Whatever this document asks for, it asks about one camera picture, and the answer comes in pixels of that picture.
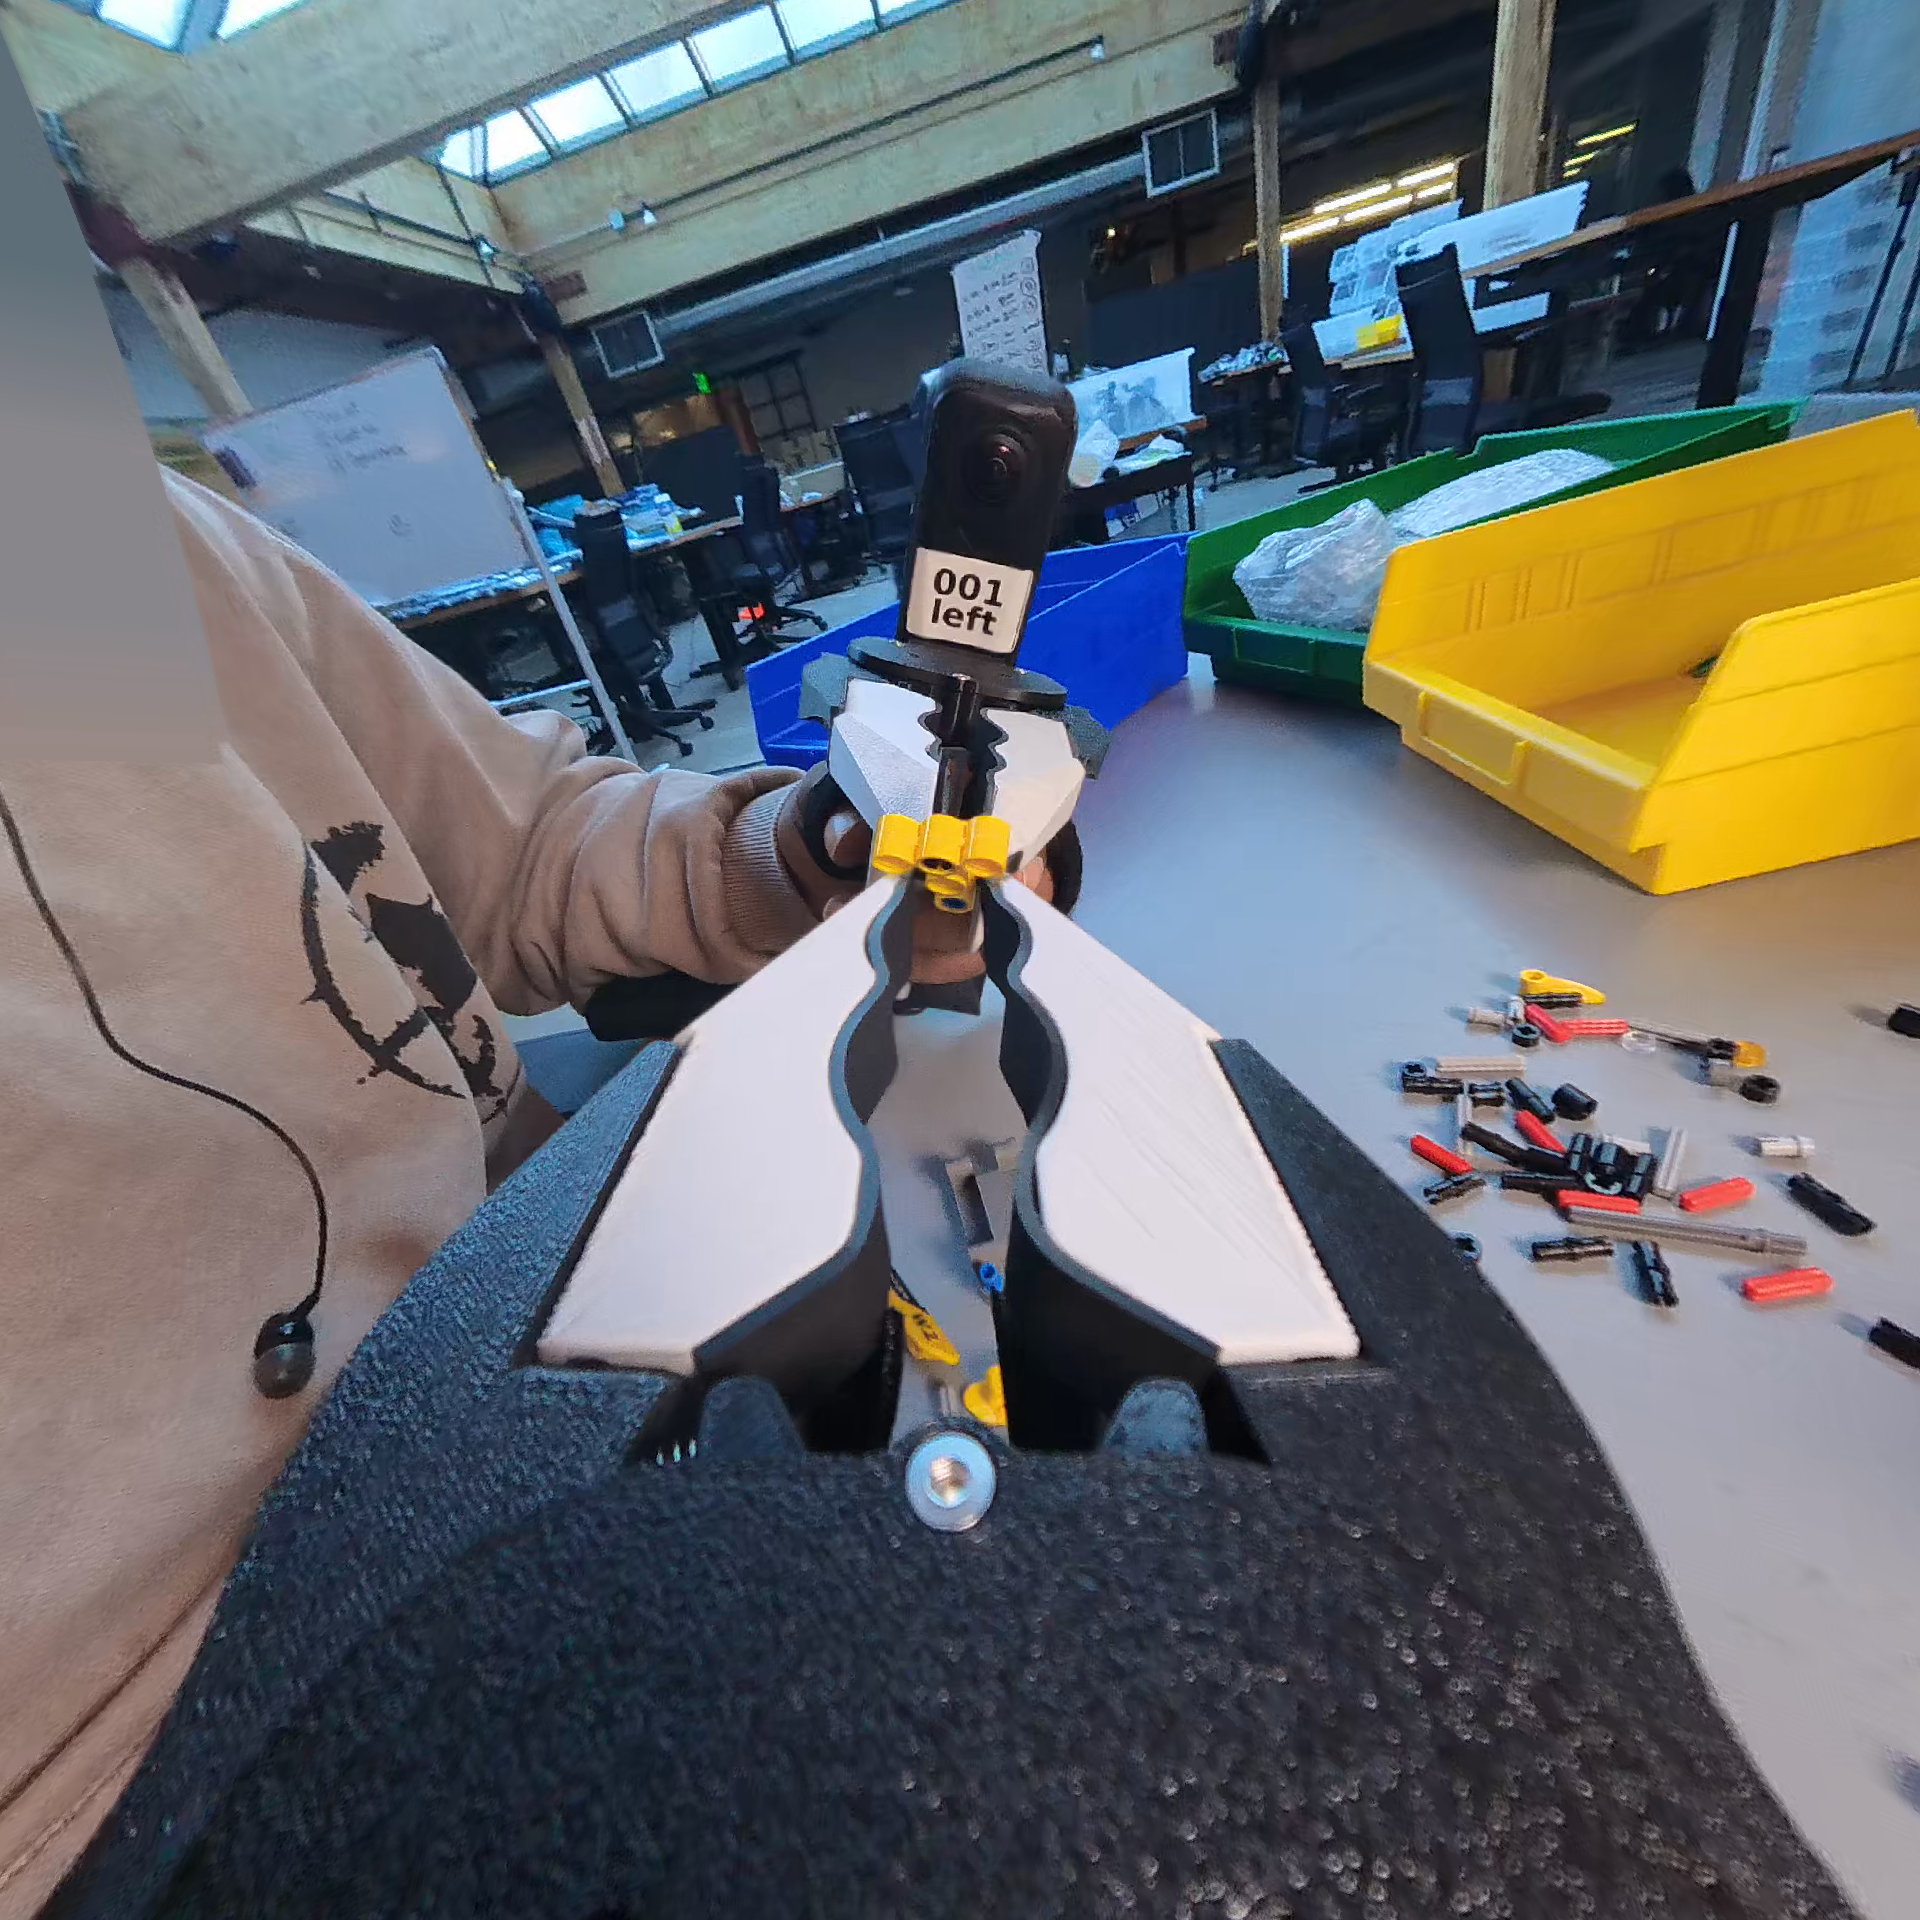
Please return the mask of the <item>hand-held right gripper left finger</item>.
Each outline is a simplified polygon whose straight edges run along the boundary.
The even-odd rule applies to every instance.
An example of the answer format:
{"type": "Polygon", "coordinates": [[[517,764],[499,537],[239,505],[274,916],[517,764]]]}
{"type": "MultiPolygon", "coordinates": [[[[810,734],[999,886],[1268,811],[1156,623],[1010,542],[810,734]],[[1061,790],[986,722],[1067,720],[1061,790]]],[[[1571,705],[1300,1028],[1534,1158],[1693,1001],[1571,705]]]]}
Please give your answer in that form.
{"type": "Polygon", "coordinates": [[[870,1122],[904,982],[908,883],[876,880],[682,1035],[543,1320],[542,1366],[869,1366],[891,1273],[870,1122]]]}

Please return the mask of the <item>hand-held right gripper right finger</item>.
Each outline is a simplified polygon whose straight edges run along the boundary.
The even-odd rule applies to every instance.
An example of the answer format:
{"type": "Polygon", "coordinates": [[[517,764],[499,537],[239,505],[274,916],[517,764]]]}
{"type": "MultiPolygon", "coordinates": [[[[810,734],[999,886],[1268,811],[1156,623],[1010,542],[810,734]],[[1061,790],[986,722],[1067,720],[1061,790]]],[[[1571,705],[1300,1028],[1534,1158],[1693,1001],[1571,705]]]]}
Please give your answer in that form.
{"type": "Polygon", "coordinates": [[[1031,1359],[1352,1360],[1359,1338],[1221,1035],[1021,886],[999,889],[999,1070],[1024,1119],[1006,1304],[1031,1359]]]}

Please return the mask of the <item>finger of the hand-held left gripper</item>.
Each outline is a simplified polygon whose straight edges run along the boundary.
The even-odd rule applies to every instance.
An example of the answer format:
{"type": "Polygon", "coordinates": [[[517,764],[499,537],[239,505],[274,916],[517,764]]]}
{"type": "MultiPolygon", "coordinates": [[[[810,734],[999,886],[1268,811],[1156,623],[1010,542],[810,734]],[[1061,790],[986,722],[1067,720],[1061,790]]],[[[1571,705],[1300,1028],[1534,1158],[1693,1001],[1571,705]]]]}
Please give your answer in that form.
{"type": "Polygon", "coordinates": [[[931,697],[846,697],[832,720],[832,782],[846,795],[838,811],[870,835],[882,819],[924,826],[934,811],[941,743],[927,718],[931,697]]]}
{"type": "Polygon", "coordinates": [[[1040,857],[1084,790],[1067,722],[976,722],[982,798],[967,817],[968,857],[1040,857]]]}

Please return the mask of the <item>yellow connector with black pin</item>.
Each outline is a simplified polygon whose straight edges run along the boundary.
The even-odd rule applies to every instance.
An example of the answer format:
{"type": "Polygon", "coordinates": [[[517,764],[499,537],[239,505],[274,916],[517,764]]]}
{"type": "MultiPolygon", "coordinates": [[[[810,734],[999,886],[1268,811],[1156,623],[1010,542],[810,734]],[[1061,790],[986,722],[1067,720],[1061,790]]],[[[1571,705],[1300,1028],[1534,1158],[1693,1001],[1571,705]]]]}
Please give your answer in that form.
{"type": "Polygon", "coordinates": [[[955,819],[934,811],[915,820],[890,811],[870,832],[870,872],[882,879],[919,879],[946,916],[976,911],[981,883],[1002,880],[1012,868],[1012,828],[991,815],[955,819]]]}

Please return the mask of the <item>grey desk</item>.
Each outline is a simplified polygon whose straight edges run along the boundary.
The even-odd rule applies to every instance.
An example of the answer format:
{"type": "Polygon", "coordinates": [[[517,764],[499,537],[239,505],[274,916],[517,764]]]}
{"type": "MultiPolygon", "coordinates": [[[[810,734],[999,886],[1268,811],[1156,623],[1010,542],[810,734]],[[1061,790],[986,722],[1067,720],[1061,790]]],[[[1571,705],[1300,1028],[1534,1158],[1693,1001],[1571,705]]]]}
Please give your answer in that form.
{"type": "Polygon", "coordinates": [[[1915,1915],[1915,848],[1647,900],[1389,727],[1171,692],[1090,792],[1088,929],[1404,1150],[1384,1066],[1520,962],[1778,1049],[1877,1222],[1827,1304],[1731,1256],[1389,1263],[1447,1427],[1283,1391],[1263,1463],[1010,1459],[986,1527],[878,1475],[610,1475],[474,1558],[533,1794],[636,1820],[584,1915],[1915,1915]]]}

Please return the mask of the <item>blue plastic bin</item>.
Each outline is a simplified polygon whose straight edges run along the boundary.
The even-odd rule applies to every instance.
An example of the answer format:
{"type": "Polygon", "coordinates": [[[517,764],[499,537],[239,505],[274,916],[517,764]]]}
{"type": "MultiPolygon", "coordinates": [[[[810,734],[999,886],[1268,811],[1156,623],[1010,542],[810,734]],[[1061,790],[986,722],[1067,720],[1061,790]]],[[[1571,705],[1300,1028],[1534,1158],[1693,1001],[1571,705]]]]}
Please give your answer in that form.
{"type": "MultiPolygon", "coordinates": [[[[1116,730],[1186,678],[1186,535],[1088,545],[1050,553],[1019,664],[1064,684],[1074,705],[1116,730]]],[[[805,668],[853,641],[890,641],[898,604],[802,641],[748,668],[759,755],[806,771],[827,755],[823,726],[799,714],[805,668]]]]}

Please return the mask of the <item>white paper sign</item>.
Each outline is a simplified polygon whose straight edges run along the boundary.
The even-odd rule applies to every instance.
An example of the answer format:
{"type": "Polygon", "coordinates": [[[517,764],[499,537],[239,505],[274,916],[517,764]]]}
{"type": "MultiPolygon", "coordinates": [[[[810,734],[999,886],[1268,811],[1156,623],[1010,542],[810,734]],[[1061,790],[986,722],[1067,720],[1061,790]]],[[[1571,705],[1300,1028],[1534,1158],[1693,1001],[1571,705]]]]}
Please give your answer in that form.
{"type": "Polygon", "coordinates": [[[951,288],[965,358],[1050,378],[1037,231],[1021,230],[952,264],[951,288]]]}

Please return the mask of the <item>black office chair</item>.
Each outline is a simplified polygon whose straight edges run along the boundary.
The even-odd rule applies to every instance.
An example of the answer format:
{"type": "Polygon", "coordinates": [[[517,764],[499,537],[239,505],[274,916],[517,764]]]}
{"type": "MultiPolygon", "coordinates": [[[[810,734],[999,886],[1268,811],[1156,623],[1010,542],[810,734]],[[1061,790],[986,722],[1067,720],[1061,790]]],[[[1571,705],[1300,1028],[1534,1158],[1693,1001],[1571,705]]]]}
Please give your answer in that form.
{"type": "Polygon", "coordinates": [[[1402,450],[1468,452],[1479,436],[1483,348],[1455,247],[1402,264],[1396,290],[1413,362],[1402,450]]]}
{"type": "Polygon", "coordinates": [[[581,552],[578,599],[589,624],[589,652],[629,740],[662,740],[693,755],[687,730],[712,730],[712,705],[674,707],[666,688],[671,650],[645,604],[629,526],[612,498],[584,500],[570,528],[581,552]]]}
{"type": "Polygon", "coordinates": [[[738,642],[780,646],[780,634],[810,627],[827,634],[827,620],[782,599],[802,577],[797,553],[784,532],[784,498],[776,468],[759,452],[738,464],[738,566],[732,574],[732,615],[738,642]]]}

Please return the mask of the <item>green plastic bin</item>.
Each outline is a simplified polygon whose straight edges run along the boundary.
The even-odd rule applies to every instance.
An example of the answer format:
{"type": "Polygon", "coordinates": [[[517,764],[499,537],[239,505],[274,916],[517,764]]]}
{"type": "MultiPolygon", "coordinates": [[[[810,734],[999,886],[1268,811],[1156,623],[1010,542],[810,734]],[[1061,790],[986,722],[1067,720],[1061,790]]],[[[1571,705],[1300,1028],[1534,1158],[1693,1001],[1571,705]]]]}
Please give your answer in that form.
{"type": "Polygon", "coordinates": [[[1437,537],[1778,446],[1804,410],[1804,401],[1764,401],[1511,431],[1479,439],[1468,452],[1428,452],[1351,482],[1307,490],[1270,513],[1188,542],[1186,642],[1212,659],[1219,682],[1359,707],[1372,612],[1359,612],[1357,624],[1258,615],[1235,574],[1261,540],[1318,531],[1357,503],[1372,505],[1404,537],[1437,537]]]}

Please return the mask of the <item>clear plastic bag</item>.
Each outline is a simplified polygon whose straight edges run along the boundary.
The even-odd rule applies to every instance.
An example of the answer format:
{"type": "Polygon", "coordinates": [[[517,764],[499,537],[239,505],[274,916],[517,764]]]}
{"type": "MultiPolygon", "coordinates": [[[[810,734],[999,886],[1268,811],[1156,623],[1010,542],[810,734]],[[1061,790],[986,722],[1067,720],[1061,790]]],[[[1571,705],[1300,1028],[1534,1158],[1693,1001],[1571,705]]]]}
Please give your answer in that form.
{"type": "Polygon", "coordinates": [[[1587,450],[1548,449],[1466,471],[1391,513],[1363,498],[1302,531],[1267,535],[1231,580],[1246,611],[1267,624],[1367,634],[1388,562],[1406,545],[1532,511],[1613,473],[1615,464],[1587,450]]]}

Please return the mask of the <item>scattered small building pieces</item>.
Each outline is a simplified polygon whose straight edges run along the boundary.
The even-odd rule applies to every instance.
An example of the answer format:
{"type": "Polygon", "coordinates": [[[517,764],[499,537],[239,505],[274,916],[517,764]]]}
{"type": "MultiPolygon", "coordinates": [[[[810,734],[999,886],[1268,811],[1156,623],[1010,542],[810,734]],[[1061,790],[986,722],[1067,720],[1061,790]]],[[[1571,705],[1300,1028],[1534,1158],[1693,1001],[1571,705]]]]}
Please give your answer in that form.
{"type": "Polygon", "coordinates": [[[1808,1078],[1748,1023],[1666,1017],[1565,971],[1522,968],[1448,1009],[1383,1081],[1404,1106],[1418,1195],[1452,1217],[1479,1193],[1515,1214],[1536,1270],[1611,1273],[1676,1321],[1709,1288],[1736,1313],[1827,1313],[1915,1374],[1915,1104],[1880,1119],[1846,1066],[1808,1078]],[[1894,1150],[1861,1168],[1858,1146],[1894,1150]]]}

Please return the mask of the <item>person's beige sweatshirt torso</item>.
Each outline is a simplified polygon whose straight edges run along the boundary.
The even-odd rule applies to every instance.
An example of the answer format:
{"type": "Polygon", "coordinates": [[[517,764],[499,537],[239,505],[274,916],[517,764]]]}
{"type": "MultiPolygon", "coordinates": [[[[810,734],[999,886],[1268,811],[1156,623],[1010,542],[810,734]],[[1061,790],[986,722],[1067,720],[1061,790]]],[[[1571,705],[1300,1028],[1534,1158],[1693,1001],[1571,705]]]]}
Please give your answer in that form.
{"type": "Polygon", "coordinates": [[[309,691],[461,680],[159,480],[224,743],[5,771],[5,1915],[85,1854],[318,1394],[526,1138],[530,1014],[471,998],[477,1049],[397,1051],[309,998],[304,904],[356,919],[267,764],[309,691]]]}

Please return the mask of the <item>whiteboard on stand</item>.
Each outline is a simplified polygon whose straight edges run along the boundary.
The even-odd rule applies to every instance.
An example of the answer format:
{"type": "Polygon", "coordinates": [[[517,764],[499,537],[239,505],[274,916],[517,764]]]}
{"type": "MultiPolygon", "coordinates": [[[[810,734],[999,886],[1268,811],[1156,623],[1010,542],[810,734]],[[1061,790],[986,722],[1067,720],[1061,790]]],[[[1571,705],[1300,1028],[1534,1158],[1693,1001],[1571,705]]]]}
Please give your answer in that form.
{"type": "Polygon", "coordinates": [[[485,452],[435,351],[259,414],[206,423],[198,444],[254,516],[374,608],[534,569],[619,756],[632,743],[588,652],[517,487],[485,452]]]}

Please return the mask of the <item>yellow plastic bin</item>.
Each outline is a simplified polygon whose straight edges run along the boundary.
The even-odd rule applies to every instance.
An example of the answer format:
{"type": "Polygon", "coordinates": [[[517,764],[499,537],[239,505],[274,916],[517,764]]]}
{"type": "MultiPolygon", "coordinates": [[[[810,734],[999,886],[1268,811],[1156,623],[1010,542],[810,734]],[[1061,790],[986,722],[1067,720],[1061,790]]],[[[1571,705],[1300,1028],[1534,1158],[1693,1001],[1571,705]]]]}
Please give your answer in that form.
{"type": "Polygon", "coordinates": [[[1914,841],[1915,412],[1406,545],[1363,700],[1652,897],[1914,841]]]}

